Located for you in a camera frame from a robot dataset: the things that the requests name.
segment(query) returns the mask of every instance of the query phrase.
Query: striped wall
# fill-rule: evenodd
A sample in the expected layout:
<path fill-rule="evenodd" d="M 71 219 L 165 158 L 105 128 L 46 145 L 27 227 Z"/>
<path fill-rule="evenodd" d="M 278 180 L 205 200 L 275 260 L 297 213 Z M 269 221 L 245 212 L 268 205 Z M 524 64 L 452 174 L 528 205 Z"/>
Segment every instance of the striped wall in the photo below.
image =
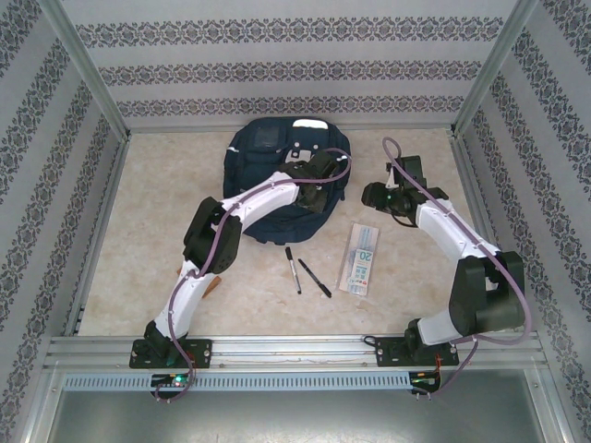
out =
<path fill-rule="evenodd" d="M 515 0 L 65 0 L 132 129 L 453 122 Z"/>
<path fill-rule="evenodd" d="M 497 241 L 525 258 L 576 441 L 591 440 L 590 30 L 588 0 L 540 2 L 464 134 Z"/>
<path fill-rule="evenodd" d="M 45 339 L 63 333 L 120 143 L 37 3 L 0 0 L 0 15 L 0 442 L 7 442 Z"/>

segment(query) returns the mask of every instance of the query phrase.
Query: black marker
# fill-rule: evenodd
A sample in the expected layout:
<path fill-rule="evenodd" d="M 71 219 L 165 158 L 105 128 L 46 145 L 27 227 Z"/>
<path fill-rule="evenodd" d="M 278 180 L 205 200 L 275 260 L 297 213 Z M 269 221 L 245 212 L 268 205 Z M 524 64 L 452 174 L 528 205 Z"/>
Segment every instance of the black marker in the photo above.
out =
<path fill-rule="evenodd" d="M 320 280 L 318 280 L 318 278 L 312 273 L 310 268 L 306 266 L 306 263 L 304 263 L 301 258 L 299 258 L 297 261 L 299 261 L 299 264 L 302 265 L 302 268 L 306 270 L 308 275 L 312 277 L 312 280 L 318 285 L 319 288 L 321 288 L 321 290 L 326 294 L 326 296 L 332 298 L 332 293 L 329 291 L 329 288 L 320 283 Z"/>
<path fill-rule="evenodd" d="M 285 254 L 289 260 L 289 266 L 292 267 L 292 275 L 294 276 L 295 290 L 297 293 L 302 293 L 302 288 L 299 285 L 299 279 L 297 278 L 296 265 L 294 264 L 294 257 L 292 256 L 292 249 L 288 246 L 285 249 Z"/>

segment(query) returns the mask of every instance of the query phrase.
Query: speckled surface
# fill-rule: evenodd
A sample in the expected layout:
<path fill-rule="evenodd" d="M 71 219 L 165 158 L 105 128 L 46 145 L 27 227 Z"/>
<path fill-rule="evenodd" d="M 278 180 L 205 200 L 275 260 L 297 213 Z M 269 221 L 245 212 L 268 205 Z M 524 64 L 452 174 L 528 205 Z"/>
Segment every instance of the speckled surface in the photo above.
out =
<path fill-rule="evenodd" d="M 235 264 L 199 303 L 193 335 L 402 332 L 409 320 L 446 306 L 452 264 L 426 233 L 366 208 L 366 184 L 387 180 L 385 136 L 422 158 L 430 186 L 442 188 L 470 221 L 444 129 L 348 131 L 353 172 L 328 222 L 292 245 L 331 289 L 351 223 L 380 228 L 368 296 L 338 290 L 326 298 L 303 269 L 296 293 L 284 248 L 243 236 Z M 182 240 L 205 197 L 222 198 L 223 156 L 231 133 L 134 135 L 115 198 L 80 335 L 141 335 L 163 308 L 182 264 Z"/>

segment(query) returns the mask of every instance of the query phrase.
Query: plastic package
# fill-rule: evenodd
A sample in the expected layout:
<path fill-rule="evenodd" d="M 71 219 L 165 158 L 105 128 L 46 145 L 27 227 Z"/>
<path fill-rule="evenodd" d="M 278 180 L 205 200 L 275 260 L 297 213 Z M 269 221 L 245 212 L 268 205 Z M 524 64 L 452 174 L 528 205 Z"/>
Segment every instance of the plastic package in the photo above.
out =
<path fill-rule="evenodd" d="M 341 273 L 337 287 L 342 291 L 366 296 L 369 274 L 378 246 L 380 230 L 372 226 L 353 223 L 344 249 Z"/>

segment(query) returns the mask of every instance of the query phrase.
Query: navy blue backpack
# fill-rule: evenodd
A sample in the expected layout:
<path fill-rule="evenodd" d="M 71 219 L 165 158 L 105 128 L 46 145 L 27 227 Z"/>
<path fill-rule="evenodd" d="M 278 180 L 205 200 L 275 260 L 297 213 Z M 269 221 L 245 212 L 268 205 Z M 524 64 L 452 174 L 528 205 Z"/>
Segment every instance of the navy blue backpack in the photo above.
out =
<path fill-rule="evenodd" d="M 339 148 L 351 155 L 349 140 L 330 123 L 310 117 L 266 117 L 238 131 L 223 161 L 223 197 L 234 197 L 268 179 L 287 161 L 309 160 L 319 150 Z M 345 162 L 339 162 L 341 169 Z M 328 220 L 337 202 L 344 200 L 349 174 L 324 185 L 324 211 L 314 213 L 295 205 L 279 208 L 253 223 L 245 234 L 276 245 L 308 240 Z"/>

